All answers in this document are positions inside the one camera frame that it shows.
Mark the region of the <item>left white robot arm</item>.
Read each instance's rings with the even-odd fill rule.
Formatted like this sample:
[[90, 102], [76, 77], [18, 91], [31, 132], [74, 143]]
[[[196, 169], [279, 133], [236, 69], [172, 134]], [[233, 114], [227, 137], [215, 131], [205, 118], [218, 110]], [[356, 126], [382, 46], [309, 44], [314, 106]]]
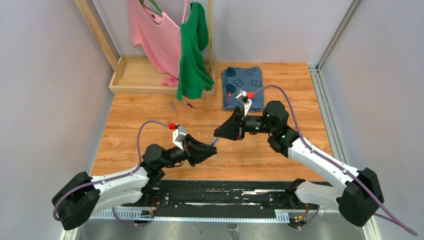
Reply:
[[180, 146], [165, 149], [149, 145], [141, 163], [128, 170], [103, 176], [80, 172], [52, 198], [53, 217], [64, 230], [73, 230], [98, 212], [141, 200], [146, 190], [165, 175], [165, 168], [175, 168], [184, 161], [194, 167], [217, 152], [215, 146], [187, 134]]

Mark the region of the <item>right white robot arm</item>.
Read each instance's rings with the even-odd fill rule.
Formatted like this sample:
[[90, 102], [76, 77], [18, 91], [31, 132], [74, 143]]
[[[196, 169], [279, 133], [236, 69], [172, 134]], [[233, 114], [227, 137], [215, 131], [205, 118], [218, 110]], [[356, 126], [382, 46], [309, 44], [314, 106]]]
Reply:
[[384, 203], [377, 174], [368, 167], [359, 170], [344, 164], [317, 149], [288, 125], [288, 118], [279, 100], [268, 102], [261, 116], [246, 115], [243, 107], [236, 107], [213, 135], [241, 141], [246, 133], [268, 134], [267, 142], [276, 153], [302, 163], [329, 183], [295, 180], [286, 191], [296, 202], [337, 210], [351, 224], [364, 226]]

